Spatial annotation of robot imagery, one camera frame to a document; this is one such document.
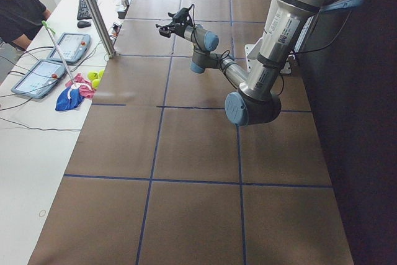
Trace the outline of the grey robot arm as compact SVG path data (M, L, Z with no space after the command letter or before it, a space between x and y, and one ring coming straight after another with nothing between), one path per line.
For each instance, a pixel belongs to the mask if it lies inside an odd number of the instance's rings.
M236 91L227 95L225 112L238 126L264 124L276 119L281 110L278 95L271 89L294 49L306 21L320 12L351 9L364 0L271 0L262 37L247 58L253 60L245 71L227 54L216 54L218 36L193 22L189 8L169 14L168 25L158 25L160 35L172 34L192 42L190 69L203 73L207 68L220 70Z

